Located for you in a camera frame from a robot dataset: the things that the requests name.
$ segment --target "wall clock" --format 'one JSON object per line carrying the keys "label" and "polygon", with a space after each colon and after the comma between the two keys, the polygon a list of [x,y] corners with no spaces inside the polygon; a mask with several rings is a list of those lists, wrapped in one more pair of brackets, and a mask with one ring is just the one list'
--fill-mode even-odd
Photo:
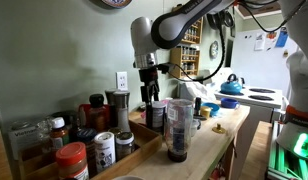
{"label": "wall clock", "polygon": [[114,8],[124,8],[131,3],[132,0],[102,0],[105,4]]}
{"label": "wall clock", "polygon": [[212,60],[216,59],[217,54],[218,54],[218,42],[214,41],[210,46],[210,58]]}

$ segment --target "floor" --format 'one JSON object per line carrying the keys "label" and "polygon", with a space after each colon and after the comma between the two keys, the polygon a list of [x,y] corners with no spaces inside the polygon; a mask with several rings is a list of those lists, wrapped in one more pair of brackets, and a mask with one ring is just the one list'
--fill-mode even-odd
{"label": "floor", "polygon": [[[248,157],[244,164],[240,180],[264,180],[264,173],[268,164],[271,124],[260,122],[254,136]],[[10,180],[12,175],[5,154],[4,144],[0,132],[0,179]]]}
{"label": "floor", "polygon": [[272,125],[260,122],[248,152],[240,180],[264,180],[268,165]]}

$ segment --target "blue kettle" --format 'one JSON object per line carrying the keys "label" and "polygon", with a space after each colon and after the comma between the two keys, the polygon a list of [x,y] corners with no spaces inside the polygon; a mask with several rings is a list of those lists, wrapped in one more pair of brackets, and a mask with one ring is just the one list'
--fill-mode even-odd
{"label": "blue kettle", "polygon": [[235,74],[228,76],[227,81],[221,85],[221,93],[229,95],[238,95],[241,93],[242,85],[238,82]]}

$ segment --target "wooden tray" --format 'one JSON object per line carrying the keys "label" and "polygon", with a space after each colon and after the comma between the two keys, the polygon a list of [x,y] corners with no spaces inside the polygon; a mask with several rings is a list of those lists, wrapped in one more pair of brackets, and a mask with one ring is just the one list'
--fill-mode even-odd
{"label": "wooden tray", "polygon": [[[126,175],[162,147],[161,135],[132,121],[129,121],[129,125],[138,148],[102,173],[97,175],[90,173],[91,179],[106,180]],[[21,151],[19,168],[22,180],[58,179],[57,164],[54,161],[53,154],[43,154],[41,146]]]}

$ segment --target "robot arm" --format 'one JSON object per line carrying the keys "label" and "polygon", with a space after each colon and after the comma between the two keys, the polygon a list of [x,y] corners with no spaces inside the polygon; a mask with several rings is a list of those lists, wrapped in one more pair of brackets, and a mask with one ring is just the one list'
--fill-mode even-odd
{"label": "robot arm", "polygon": [[142,101],[146,105],[146,125],[152,129],[153,109],[152,96],[158,101],[159,65],[156,50],[171,49],[181,42],[186,30],[207,13],[217,13],[228,7],[233,0],[192,0],[171,13],[158,17],[153,23],[148,18],[140,17],[131,25],[132,44],[135,50],[134,67],[139,68]]}

